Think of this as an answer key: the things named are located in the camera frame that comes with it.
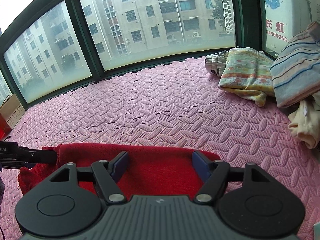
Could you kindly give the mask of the floral yellow folded cloth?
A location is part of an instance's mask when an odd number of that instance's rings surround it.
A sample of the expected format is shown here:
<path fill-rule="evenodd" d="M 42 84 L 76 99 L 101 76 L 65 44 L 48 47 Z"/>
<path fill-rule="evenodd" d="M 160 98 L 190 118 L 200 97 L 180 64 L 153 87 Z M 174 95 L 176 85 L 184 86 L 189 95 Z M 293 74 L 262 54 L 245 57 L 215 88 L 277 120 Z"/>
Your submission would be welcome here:
<path fill-rule="evenodd" d="M 233 48 L 218 87 L 263 107 L 268 96 L 274 97 L 270 74 L 273 61 L 253 48 Z"/>

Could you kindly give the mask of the pink foam puzzle mat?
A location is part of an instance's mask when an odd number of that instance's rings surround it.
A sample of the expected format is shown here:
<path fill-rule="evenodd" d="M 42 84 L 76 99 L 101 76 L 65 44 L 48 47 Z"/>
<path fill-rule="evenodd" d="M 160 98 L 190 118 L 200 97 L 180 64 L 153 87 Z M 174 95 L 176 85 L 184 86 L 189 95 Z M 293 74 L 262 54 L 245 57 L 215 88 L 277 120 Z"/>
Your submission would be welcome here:
<path fill-rule="evenodd" d="M 294 192 L 306 215 L 301 239 L 319 221 L 319 162 L 291 136 L 274 102 L 263 108 L 220 90 L 202 58 L 90 84 L 26 111 L 8 140 L 28 148 L 92 142 L 186 147 L 232 166 L 259 164 Z"/>

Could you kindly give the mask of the white Changhong appliance box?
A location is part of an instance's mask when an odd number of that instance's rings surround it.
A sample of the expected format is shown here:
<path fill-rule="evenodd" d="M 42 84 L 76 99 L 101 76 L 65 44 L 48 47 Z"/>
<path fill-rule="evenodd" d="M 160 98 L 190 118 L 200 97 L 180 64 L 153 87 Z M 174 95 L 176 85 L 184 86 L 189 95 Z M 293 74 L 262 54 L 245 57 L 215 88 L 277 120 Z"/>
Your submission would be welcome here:
<path fill-rule="evenodd" d="M 319 0 L 262 0 L 264 51 L 277 57 L 289 40 L 319 22 Z"/>

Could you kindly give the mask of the red knit garment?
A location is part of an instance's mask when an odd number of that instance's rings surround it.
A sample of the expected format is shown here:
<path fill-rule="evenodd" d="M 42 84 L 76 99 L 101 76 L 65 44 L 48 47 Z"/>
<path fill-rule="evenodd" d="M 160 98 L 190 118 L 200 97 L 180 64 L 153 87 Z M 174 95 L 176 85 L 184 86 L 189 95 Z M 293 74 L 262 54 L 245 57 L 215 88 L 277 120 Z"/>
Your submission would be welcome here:
<path fill-rule="evenodd" d="M 57 153 L 55 164 L 20 169 L 18 182 L 23 194 L 65 163 L 89 167 L 95 161 L 112 160 L 121 151 L 128 152 L 129 165 L 117 184 L 127 198 L 132 195 L 188 195 L 193 198 L 203 185 L 193 168 L 193 150 L 189 148 L 76 143 L 58 145 L 53 150 Z"/>

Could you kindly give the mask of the green window frame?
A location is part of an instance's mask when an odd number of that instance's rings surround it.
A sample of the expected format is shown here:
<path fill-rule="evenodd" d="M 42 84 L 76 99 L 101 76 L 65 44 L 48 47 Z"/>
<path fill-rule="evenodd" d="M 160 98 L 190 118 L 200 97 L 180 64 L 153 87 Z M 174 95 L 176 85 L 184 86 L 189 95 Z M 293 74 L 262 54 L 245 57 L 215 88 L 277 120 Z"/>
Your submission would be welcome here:
<path fill-rule="evenodd" d="M 25 109 L 88 87 L 88 100 L 132 104 L 169 79 L 193 87 L 204 57 L 234 47 L 266 50 L 265 0 L 3 0 L 25 8 L 1 31 L 1 101 Z M 101 89 L 90 88 L 101 84 Z"/>

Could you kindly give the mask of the striped blue folded cloth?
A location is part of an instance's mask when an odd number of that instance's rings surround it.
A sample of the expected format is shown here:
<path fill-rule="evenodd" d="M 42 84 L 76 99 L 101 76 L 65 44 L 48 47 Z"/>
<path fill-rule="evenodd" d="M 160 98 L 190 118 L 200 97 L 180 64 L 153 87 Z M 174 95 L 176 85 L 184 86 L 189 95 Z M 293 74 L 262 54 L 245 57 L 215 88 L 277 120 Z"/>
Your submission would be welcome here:
<path fill-rule="evenodd" d="M 287 108 L 319 91 L 319 23 L 311 22 L 282 49 L 270 67 L 279 108 Z"/>

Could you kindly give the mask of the cream folded garment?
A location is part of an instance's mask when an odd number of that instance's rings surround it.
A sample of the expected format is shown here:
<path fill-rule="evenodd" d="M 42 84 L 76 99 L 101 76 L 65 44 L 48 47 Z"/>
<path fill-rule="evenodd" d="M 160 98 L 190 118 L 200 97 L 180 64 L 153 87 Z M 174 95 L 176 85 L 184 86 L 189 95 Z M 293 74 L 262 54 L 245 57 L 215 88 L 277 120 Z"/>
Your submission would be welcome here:
<path fill-rule="evenodd" d="M 293 137 L 304 142 L 308 149 L 319 143 L 319 98 L 310 97 L 299 102 L 296 111 L 289 114 L 288 129 Z"/>

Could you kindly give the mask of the brown cardboard box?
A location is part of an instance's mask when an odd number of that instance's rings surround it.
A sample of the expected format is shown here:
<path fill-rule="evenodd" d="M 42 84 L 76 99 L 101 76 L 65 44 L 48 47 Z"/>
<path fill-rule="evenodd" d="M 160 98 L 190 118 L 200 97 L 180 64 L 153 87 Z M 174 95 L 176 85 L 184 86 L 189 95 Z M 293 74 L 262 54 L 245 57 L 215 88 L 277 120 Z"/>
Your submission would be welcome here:
<path fill-rule="evenodd" d="M 0 138 L 7 136 L 17 125 L 21 117 L 25 114 L 25 109 L 20 103 L 16 94 L 9 95 L 1 104 L 0 110 Z"/>

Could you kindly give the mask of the white spotted garment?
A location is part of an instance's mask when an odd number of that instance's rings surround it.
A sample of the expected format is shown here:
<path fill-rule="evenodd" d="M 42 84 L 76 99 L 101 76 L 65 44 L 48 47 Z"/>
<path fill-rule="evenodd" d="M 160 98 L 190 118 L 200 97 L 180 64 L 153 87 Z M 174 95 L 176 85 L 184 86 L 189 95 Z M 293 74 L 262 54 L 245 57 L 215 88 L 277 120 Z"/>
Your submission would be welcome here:
<path fill-rule="evenodd" d="M 214 54 L 207 55 L 204 59 L 204 66 L 210 74 L 221 77 L 223 74 L 229 51 L 223 50 Z"/>

